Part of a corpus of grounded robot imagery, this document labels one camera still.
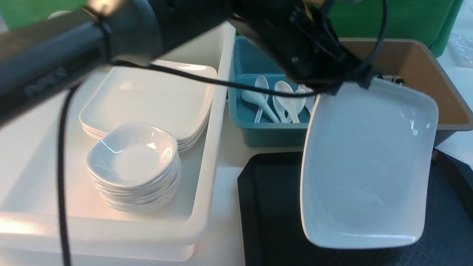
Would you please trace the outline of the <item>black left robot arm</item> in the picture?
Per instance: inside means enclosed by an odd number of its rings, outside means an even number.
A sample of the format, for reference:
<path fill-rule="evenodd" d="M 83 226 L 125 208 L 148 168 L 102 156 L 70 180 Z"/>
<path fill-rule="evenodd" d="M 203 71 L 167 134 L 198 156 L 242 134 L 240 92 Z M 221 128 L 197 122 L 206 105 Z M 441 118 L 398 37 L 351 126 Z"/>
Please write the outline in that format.
<path fill-rule="evenodd" d="M 90 0 L 67 14 L 1 35 L 1 126 L 104 65 L 160 71 L 191 80 L 269 93 L 268 90 L 164 66 L 155 59 L 224 22 L 235 26 L 296 83 L 311 88 L 304 97 L 335 95 L 344 82 L 367 89 L 383 44 L 389 4 L 382 2 L 379 36 L 367 59 L 341 44 L 321 7 L 304 0 Z"/>

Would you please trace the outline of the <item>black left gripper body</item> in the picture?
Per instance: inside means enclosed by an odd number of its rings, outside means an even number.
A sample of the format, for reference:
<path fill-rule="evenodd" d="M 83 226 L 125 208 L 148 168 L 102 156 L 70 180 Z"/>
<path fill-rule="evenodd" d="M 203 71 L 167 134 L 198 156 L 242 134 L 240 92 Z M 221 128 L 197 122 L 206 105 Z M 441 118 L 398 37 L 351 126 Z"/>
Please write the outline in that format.
<path fill-rule="evenodd" d="M 316 92 L 344 82 L 367 89 L 379 72 L 372 66 L 381 44 L 360 59 L 338 39 L 324 10 L 302 0 L 238 0 L 237 30 L 286 75 Z"/>

